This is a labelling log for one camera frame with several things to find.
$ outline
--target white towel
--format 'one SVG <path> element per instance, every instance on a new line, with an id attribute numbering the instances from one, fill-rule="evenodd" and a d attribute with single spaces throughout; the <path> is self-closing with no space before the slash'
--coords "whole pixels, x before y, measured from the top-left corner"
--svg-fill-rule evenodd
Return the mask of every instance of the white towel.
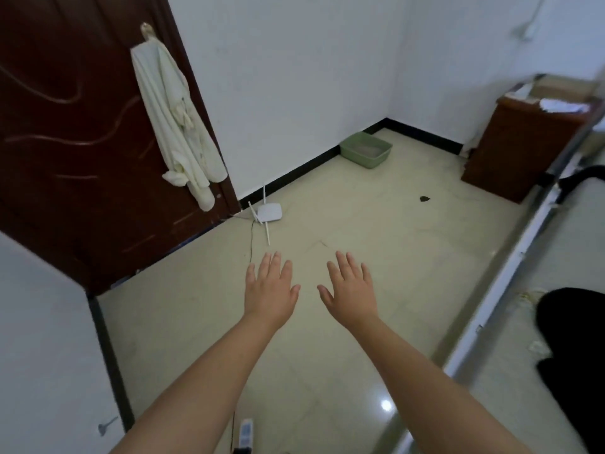
<path id="1" fill-rule="evenodd" d="M 131 49 L 132 65 L 168 172 L 162 177 L 189 190 L 204 211 L 214 206 L 210 182 L 227 170 L 193 106 L 189 85 L 166 46 L 156 38 Z"/>

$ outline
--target wooden cabinet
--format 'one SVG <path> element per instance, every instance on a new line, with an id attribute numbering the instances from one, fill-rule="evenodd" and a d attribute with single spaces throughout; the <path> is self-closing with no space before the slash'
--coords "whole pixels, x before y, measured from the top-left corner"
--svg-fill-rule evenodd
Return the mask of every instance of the wooden cabinet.
<path id="1" fill-rule="evenodd" d="M 538 103 L 509 97 L 497 103 L 462 180 L 519 203 L 578 129 L 599 111 L 602 100 L 593 98 L 591 111 L 584 114 L 546 113 Z"/>

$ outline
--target white wall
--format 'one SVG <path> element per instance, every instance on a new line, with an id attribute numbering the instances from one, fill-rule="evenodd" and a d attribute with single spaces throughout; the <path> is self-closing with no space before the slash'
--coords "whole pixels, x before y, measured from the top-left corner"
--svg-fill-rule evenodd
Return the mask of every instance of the white wall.
<path id="1" fill-rule="evenodd" d="M 169 0 L 238 198 L 387 116 L 405 0 Z"/>
<path id="2" fill-rule="evenodd" d="M 540 0 L 410 0 L 389 116 L 465 143 L 512 84 L 540 73 L 601 77 L 605 0 L 548 0 L 533 42 L 515 30 Z"/>
<path id="3" fill-rule="evenodd" d="M 84 290 L 0 233 L 0 452 L 105 454 L 117 415 Z"/>

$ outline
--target left hand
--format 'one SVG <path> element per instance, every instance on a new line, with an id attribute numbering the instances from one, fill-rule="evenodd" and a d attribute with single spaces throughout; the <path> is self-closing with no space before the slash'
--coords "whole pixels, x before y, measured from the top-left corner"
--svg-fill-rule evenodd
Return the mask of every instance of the left hand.
<path id="1" fill-rule="evenodd" d="M 281 268 L 281 253 L 265 253 L 254 275 L 254 264 L 246 271 L 246 295 L 244 318 L 257 318 L 265 322 L 273 332 L 288 321 L 298 300 L 300 285 L 292 283 L 292 262 L 288 259 Z"/>

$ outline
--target door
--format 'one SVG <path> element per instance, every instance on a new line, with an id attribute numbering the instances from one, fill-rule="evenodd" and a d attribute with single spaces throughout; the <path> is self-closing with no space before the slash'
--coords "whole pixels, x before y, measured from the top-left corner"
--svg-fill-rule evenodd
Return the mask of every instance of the door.
<path id="1" fill-rule="evenodd" d="M 239 210 L 166 171 L 130 48 L 150 23 L 215 138 L 166 0 L 0 0 L 0 230 L 92 293 Z"/>

